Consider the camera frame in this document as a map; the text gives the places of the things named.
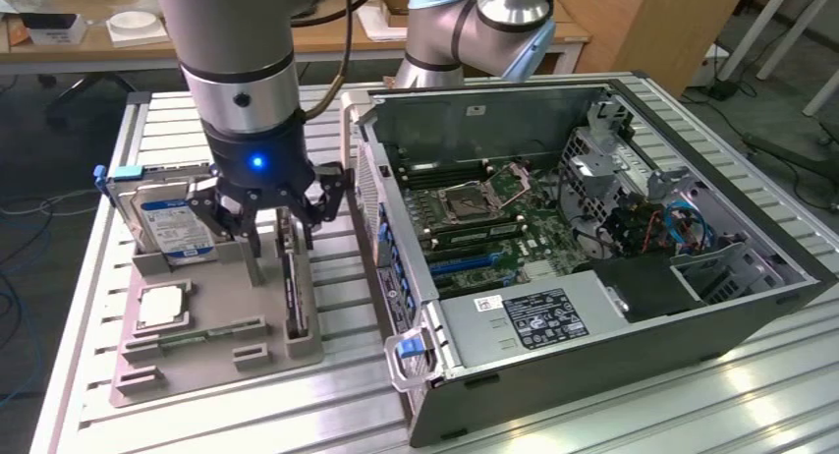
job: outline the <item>blue led light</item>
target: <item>blue led light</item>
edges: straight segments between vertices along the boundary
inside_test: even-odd
[[[251,157],[251,167],[253,167],[257,170],[261,170],[265,168],[265,165],[267,165],[267,161],[261,155],[256,154]]]

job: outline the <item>metal worktable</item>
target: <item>metal worktable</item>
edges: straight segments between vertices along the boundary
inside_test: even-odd
[[[616,77],[827,267],[839,271],[839,237],[832,231],[653,83],[628,74]],[[303,87],[304,107],[324,91]],[[339,117],[335,102],[305,127],[315,162],[339,158]],[[660,166],[677,166],[676,153],[649,132],[639,129],[635,141]],[[209,158],[209,151],[188,93],[156,93],[128,105],[112,169],[201,158]],[[114,409],[109,383],[132,252],[128,230],[102,199],[33,452],[744,453],[780,448],[821,452],[839,446],[839,296],[832,292],[719,359],[412,450],[345,206],[336,222],[316,234],[311,253],[325,360]]]

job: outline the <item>power supply label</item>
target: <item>power supply label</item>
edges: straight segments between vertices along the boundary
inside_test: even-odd
[[[504,300],[503,307],[527,349],[539,349],[588,335],[563,289]]]
[[[212,236],[183,200],[146,201],[140,205],[160,251],[170,258],[195,259],[213,250]]]

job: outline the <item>screw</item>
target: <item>screw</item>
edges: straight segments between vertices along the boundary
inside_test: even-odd
[[[241,108],[245,108],[248,105],[251,105],[251,96],[245,93],[237,93],[233,96],[233,103]]]

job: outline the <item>circuit board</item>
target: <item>circuit board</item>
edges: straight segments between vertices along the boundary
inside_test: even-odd
[[[441,298],[571,274],[588,261],[571,225],[524,168],[501,162],[487,169],[497,172],[484,180],[403,188]]]

